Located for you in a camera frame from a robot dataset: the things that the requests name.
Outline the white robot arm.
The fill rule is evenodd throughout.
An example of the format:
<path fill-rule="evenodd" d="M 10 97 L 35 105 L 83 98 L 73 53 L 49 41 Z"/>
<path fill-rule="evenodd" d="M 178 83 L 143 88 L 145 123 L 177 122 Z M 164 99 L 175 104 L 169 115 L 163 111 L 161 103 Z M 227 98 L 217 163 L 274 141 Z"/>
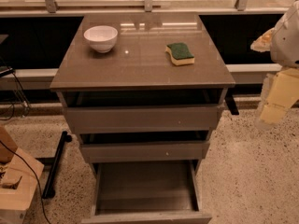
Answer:
<path fill-rule="evenodd" d="M 266 75 L 256 111 L 256 127 L 268 130 L 299 101 L 299 0 L 295 0 L 275 27 L 262 34 L 250 48 L 269 51 L 271 60 L 282 66 L 274 75 Z"/>

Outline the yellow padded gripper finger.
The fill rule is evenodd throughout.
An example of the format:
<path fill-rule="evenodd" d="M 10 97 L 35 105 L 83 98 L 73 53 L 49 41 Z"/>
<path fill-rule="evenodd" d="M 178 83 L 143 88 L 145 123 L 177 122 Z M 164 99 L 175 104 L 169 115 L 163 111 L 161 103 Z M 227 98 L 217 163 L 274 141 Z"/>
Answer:
<path fill-rule="evenodd" d="M 266 52 L 270 50 L 270 45 L 272 41 L 272 34 L 274 29 L 271 28 L 259 36 L 255 41 L 252 42 L 250 48 L 258 52 Z"/>
<path fill-rule="evenodd" d="M 269 130 L 277 125 L 299 100 L 299 70 L 285 68 L 267 74 L 263 81 L 261 102 L 256 111 L 255 125 Z"/>

